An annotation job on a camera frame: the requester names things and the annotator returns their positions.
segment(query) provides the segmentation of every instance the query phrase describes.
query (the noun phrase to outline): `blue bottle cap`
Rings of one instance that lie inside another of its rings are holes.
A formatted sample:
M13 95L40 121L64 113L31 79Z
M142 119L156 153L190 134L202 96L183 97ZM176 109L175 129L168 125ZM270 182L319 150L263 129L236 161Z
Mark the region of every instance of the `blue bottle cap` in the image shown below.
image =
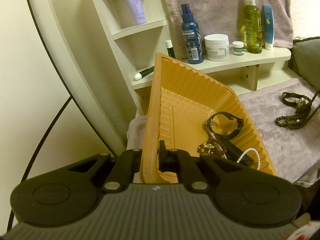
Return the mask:
M191 22L194 20L193 14L190 11L190 7L188 3L182 4L181 9L182 9L182 20L184 22Z

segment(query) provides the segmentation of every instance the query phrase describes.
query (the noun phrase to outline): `gray ribbed surface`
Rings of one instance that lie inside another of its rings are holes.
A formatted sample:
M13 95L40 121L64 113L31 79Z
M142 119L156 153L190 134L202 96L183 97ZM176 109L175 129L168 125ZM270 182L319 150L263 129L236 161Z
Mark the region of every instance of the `gray ribbed surface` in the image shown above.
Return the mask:
M222 216L208 196L190 193L181 184L131 184L125 192L105 195L81 221L59 228L21 223L4 239L282 240L295 229L291 224L273 229L238 225Z

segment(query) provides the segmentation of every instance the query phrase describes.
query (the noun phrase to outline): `silver screw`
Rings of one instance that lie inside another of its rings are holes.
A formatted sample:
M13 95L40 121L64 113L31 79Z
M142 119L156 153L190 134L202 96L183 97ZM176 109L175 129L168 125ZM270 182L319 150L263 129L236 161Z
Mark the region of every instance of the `silver screw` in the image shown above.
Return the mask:
M196 182L192 183L192 187L197 190L204 190L208 187L208 184L206 184L203 181L196 181Z
M104 187L106 189L116 190L116 189L120 188L120 183L115 182L115 181L109 181L104 185Z

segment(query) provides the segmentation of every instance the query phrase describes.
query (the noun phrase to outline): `purple tube cap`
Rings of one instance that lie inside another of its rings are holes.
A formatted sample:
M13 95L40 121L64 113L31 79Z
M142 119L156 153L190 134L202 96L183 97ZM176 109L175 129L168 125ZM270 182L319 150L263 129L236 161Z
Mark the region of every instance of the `purple tube cap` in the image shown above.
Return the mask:
M144 13L133 17L133 19L134 19L135 25L140 25L147 22L146 16L144 15Z

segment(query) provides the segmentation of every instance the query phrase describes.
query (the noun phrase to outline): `purple tube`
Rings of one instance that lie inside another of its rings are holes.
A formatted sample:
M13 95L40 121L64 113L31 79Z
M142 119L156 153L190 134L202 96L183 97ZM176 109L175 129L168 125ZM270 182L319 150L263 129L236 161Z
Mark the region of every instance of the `purple tube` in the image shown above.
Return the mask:
M146 23L147 20L146 20L146 16L144 15L142 1L141 0L126 0L126 1L130 8L135 25Z

